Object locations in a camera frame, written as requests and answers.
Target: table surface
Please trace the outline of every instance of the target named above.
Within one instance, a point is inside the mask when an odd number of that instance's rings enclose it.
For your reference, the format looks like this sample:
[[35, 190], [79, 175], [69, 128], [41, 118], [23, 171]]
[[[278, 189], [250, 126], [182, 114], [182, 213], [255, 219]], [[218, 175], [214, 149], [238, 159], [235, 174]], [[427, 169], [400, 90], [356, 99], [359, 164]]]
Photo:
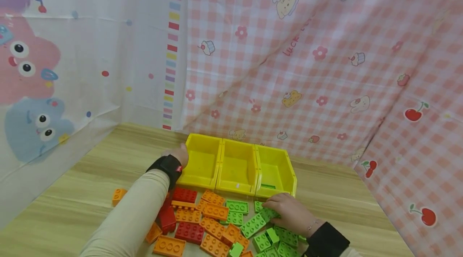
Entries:
[[[111, 211], [113, 191], [128, 189], [162, 151], [186, 138], [132, 123], [119, 125], [0, 232], [0, 256], [78, 255]], [[352, 169], [291, 160], [298, 178], [296, 198], [332, 223], [363, 257], [413, 256]], [[143, 243], [137, 256], [153, 256], [152, 248]], [[183, 256], [208, 255], [187, 244]]]

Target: black wristband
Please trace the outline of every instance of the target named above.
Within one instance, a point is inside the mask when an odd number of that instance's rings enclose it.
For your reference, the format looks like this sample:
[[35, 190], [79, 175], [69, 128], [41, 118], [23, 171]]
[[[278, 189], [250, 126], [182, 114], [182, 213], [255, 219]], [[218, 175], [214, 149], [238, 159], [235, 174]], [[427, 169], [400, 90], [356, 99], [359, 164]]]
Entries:
[[350, 245], [350, 241], [328, 222], [307, 238], [307, 242], [306, 254], [318, 257], [339, 257]]
[[157, 159], [146, 172], [151, 171], [152, 169], [159, 169], [167, 174], [170, 180], [169, 191], [172, 190], [177, 183], [177, 180], [182, 175], [182, 164], [179, 160], [173, 155], [169, 154], [168, 156], [162, 156]]

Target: yellow storage box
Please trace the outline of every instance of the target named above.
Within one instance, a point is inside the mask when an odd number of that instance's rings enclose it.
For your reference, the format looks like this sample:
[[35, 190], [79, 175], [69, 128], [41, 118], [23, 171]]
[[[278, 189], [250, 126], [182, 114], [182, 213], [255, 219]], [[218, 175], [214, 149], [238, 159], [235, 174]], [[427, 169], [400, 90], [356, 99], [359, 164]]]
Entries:
[[189, 161], [177, 184], [214, 189], [219, 172], [222, 138], [191, 133], [186, 140]]
[[256, 197], [269, 198], [276, 193], [296, 196], [297, 179], [286, 150], [256, 144], [259, 177]]
[[217, 190], [254, 196], [258, 171], [255, 145], [223, 139]]

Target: pink checkered fabric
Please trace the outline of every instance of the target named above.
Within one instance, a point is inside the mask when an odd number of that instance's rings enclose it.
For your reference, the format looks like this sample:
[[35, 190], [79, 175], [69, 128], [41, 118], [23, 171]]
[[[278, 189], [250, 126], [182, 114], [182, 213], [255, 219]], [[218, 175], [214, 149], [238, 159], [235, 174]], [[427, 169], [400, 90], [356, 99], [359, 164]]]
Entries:
[[189, 0], [188, 30], [186, 132], [352, 166], [415, 255], [463, 256], [463, 0]]

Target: child's hand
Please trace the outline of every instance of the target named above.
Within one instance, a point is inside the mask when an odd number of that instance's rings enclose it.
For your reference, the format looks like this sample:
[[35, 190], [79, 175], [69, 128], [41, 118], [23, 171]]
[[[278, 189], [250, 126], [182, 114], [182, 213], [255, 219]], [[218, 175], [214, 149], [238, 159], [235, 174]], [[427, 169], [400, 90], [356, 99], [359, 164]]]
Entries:
[[322, 220], [317, 220], [304, 205], [289, 193], [275, 194], [263, 203], [262, 206], [273, 209], [280, 214], [281, 218], [272, 219], [272, 223], [306, 238], [310, 237], [325, 223]]
[[188, 164], [188, 151], [186, 150], [186, 145], [181, 144], [179, 148], [174, 148], [173, 150], [164, 151], [162, 156], [168, 156], [171, 154], [182, 164], [182, 167], [185, 168]]

